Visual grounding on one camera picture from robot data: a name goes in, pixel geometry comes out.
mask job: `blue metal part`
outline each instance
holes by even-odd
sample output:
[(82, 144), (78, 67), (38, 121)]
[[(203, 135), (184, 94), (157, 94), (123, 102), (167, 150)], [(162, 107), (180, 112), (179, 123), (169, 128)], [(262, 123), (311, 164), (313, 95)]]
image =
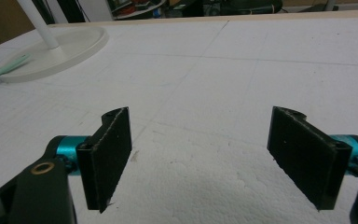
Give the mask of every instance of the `blue metal part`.
[(57, 156), (64, 156), (76, 165), (76, 169), (69, 175), (80, 175), (76, 147), (83, 143), (87, 137), (88, 136), (66, 136), (61, 140), (60, 145), (57, 147)]
[(357, 167), (358, 166), (358, 142), (356, 139), (351, 137), (350, 135), (345, 134), (337, 134), (330, 135), (331, 138), (344, 142), (352, 147), (350, 162), (348, 164), (349, 167)]

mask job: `wall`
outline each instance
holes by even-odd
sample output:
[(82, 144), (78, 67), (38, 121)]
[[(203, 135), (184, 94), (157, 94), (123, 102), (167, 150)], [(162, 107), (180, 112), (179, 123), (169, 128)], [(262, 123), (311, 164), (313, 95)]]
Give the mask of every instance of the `wall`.
[(33, 29), (16, 0), (0, 0), (0, 44)]

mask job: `table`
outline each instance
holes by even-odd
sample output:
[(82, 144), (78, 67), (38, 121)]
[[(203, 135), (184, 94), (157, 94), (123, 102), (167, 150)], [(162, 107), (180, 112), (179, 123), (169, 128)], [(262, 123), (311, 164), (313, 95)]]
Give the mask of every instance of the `table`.
[[(0, 186), (52, 137), (93, 134), (103, 113), (129, 106), (133, 150), (112, 205), (88, 211), (69, 177), (79, 223), (349, 223), (358, 179), (318, 212), (266, 146), (274, 105), (358, 134), (358, 11), (92, 25), (111, 38), (90, 59), (0, 82)], [(38, 39), (0, 45), (0, 60)]]

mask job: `screw hole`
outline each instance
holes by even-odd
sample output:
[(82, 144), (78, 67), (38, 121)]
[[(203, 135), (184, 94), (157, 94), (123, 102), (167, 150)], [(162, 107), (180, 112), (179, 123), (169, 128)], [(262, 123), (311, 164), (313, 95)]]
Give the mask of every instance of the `screw hole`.
[(53, 168), (54, 168), (54, 163), (52, 163), (51, 161), (42, 162), (34, 166), (31, 170), (31, 173), (33, 175), (42, 175), (49, 172)]

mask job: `green cable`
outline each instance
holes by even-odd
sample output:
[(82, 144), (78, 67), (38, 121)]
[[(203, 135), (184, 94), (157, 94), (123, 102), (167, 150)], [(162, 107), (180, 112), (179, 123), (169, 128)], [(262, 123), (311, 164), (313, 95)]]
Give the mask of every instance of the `green cable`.
[(11, 61), (10, 63), (0, 67), (0, 76), (3, 75), (4, 73), (8, 73), (8, 72), (18, 68), (30, 56), (31, 56), (30, 54), (24, 54), (20, 58), (15, 59), (15, 60)]

